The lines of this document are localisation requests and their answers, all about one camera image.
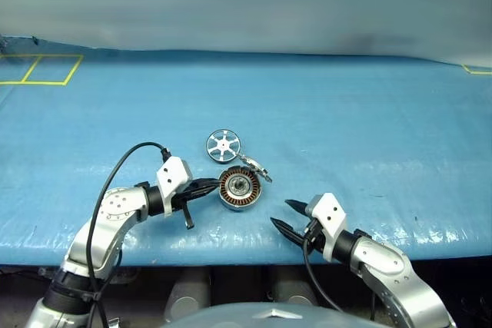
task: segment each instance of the yellow square marking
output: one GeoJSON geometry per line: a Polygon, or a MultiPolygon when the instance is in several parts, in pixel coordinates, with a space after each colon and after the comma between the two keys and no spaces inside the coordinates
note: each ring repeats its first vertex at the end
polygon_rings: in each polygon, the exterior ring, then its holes
{"type": "Polygon", "coordinates": [[[0,54],[0,58],[35,58],[31,66],[25,72],[24,77],[19,81],[0,81],[0,84],[47,84],[47,85],[57,85],[66,86],[70,81],[71,77],[77,71],[78,66],[81,64],[84,55],[82,54],[0,54]],[[38,63],[43,58],[77,58],[74,66],[70,69],[67,77],[63,81],[29,81],[28,78],[31,73],[35,70],[38,63]]]}
{"type": "Polygon", "coordinates": [[[492,76],[492,71],[474,71],[469,69],[466,65],[461,65],[463,69],[468,72],[470,75],[489,75],[492,76]]]}

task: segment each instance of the motor bearing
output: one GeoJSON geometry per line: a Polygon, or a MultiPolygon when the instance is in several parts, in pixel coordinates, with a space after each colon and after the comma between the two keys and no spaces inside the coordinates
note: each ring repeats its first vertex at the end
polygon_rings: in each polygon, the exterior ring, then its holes
{"type": "Polygon", "coordinates": [[[244,210],[260,197],[261,184],[249,167],[230,167],[219,177],[219,196],[231,210],[244,210]]]}

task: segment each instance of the blue surface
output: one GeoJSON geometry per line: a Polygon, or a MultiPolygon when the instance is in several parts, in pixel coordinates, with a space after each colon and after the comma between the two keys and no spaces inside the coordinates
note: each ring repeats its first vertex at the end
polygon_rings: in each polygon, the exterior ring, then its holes
{"type": "MultiPolygon", "coordinates": [[[[244,213],[217,193],[196,200],[193,230],[182,214],[149,218],[125,239],[123,264],[300,263],[269,217],[300,230],[307,218],[283,200],[328,191],[350,229],[413,259],[492,253],[490,76],[407,58],[27,45],[15,52],[85,59],[65,87],[0,86],[0,263],[59,264],[108,172],[140,141],[169,147],[195,177],[218,176],[226,167],[204,150],[218,128],[239,134],[273,184],[244,213]]],[[[43,68],[59,75],[56,63],[43,68]]],[[[114,185],[154,182],[159,166],[143,149],[114,185]]]]}

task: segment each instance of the electric motor part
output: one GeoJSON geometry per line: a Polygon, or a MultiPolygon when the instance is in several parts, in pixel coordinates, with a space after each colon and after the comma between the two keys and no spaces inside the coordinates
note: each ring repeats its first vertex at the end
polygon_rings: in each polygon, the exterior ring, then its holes
{"type": "Polygon", "coordinates": [[[252,157],[247,157],[243,154],[239,154],[239,159],[241,159],[242,162],[245,163],[253,172],[261,175],[267,182],[271,182],[268,171],[264,169],[255,159],[252,157]]]}
{"type": "Polygon", "coordinates": [[[258,176],[249,167],[230,167],[222,172],[219,181],[219,196],[228,209],[247,209],[261,195],[258,176]]]}
{"type": "Polygon", "coordinates": [[[208,137],[206,149],[212,160],[226,164],[238,156],[241,150],[241,141],[231,130],[216,130],[208,137]]]}

